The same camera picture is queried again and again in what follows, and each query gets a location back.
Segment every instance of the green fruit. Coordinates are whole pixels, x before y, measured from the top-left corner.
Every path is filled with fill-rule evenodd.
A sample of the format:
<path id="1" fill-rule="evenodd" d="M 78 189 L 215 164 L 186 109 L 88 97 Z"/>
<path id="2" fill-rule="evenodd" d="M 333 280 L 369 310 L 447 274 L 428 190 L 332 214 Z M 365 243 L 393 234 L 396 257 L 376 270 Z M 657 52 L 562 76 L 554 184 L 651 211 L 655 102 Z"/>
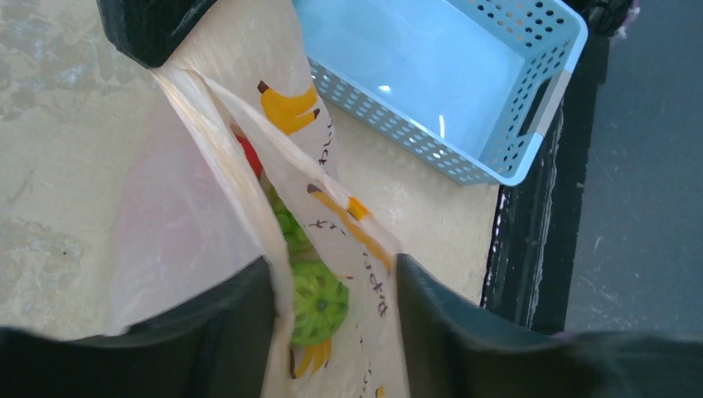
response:
<path id="1" fill-rule="evenodd" d="M 293 222 L 291 222 L 291 217 L 283 213 L 277 213 L 276 220 L 279 221 L 281 231 L 284 233 L 284 235 L 293 232 Z"/>
<path id="2" fill-rule="evenodd" d="M 312 346 L 329 339 L 349 309 L 349 289 L 319 260 L 293 264 L 295 327 L 291 343 Z"/>
<path id="3" fill-rule="evenodd" d="M 310 244 L 308 236 L 305 235 L 305 230 L 300 226 L 273 188 L 269 191 L 269 201 L 288 244 L 288 255 L 292 256 L 310 251 L 313 245 Z"/>
<path id="4" fill-rule="evenodd" d="M 303 228 L 298 228 L 293 232 L 295 235 L 295 239 L 300 243 L 301 245 L 307 245 L 310 243 L 310 240 L 308 239 L 308 236 L 305 235 L 305 230 Z"/>

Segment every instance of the green vegetable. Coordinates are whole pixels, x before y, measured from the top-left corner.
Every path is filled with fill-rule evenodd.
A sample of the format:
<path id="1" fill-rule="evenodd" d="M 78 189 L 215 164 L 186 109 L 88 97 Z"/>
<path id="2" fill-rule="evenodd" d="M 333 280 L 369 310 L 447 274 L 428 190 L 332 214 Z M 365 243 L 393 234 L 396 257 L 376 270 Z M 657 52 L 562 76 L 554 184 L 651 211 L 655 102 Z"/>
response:
<path id="1" fill-rule="evenodd" d="M 319 260 L 293 264 L 295 326 L 291 343 L 311 346 L 329 339 L 347 318 L 349 289 Z"/>

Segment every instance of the red fruit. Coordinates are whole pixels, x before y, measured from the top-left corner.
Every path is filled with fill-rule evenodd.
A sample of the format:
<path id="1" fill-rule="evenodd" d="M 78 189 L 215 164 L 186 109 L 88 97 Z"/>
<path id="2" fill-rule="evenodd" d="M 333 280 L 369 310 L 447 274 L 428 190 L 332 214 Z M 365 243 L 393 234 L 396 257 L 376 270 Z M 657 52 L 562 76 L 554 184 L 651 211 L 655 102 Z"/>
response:
<path id="1" fill-rule="evenodd" d="M 264 171 L 264 166 L 261 166 L 261 161 L 259 160 L 259 156 L 256 155 L 254 147 L 251 146 L 248 139 L 240 137 L 239 135 L 235 135 L 235 137 L 237 137 L 237 141 L 240 142 L 242 148 L 244 149 L 244 155 L 246 156 L 246 160 L 249 162 L 251 169 L 254 170 L 254 175 L 256 175 L 257 178 L 261 178 L 261 173 Z"/>

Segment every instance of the basket handle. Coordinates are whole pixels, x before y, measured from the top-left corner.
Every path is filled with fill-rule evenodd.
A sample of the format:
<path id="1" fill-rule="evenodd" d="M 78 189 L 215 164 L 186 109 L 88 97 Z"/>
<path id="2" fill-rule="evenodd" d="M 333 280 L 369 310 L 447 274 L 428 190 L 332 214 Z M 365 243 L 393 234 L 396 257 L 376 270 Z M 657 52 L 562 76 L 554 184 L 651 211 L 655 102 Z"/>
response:
<path id="1" fill-rule="evenodd" d="M 571 80 L 571 73 L 563 70 L 558 75 L 551 78 L 545 95 L 542 97 L 540 106 L 535 112 L 535 117 L 532 118 L 530 128 L 527 130 L 530 133 L 537 133 L 544 137 L 549 130 L 551 121 L 554 119 L 554 114 L 559 108 L 561 99 L 564 98 L 566 86 Z"/>

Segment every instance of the floor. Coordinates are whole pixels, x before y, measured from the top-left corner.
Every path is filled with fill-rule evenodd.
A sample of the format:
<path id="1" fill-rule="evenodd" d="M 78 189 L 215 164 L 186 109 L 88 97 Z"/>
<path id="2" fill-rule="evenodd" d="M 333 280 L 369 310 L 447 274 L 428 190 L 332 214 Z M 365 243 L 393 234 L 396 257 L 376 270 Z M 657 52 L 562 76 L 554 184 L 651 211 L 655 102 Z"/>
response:
<path id="1" fill-rule="evenodd" d="M 94 0 L 0 0 L 0 20 L 0 323 L 101 333 L 124 180 L 162 97 L 104 39 Z M 342 183 L 478 302 L 497 188 L 458 187 L 329 108 Z"/>
<path id="2" fill-rule="evenodd" d="M 703 57 L 693 50 L 703 45 L 702 12 L 696 0 L 644 2 L 627 40 L 611 49 L 567 330 L 703 328 Z"/>

